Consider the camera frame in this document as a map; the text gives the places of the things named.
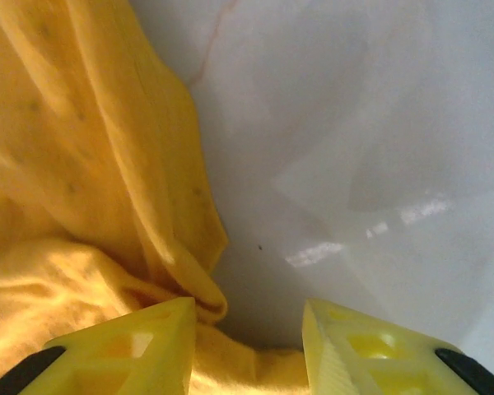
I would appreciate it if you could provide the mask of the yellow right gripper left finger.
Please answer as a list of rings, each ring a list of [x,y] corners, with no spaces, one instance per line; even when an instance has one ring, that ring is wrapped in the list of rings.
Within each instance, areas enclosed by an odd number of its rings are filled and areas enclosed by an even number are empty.
[[[54,338],[0,378],[0,394],[186,394],[195,323],[181,297]]]

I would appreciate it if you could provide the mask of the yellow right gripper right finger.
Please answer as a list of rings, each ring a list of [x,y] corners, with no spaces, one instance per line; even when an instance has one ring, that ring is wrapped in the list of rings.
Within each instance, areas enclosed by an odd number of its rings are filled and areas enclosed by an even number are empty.
[[[494,374],[457,347],[325,300],[305,303],[313,394],[494,394]]]

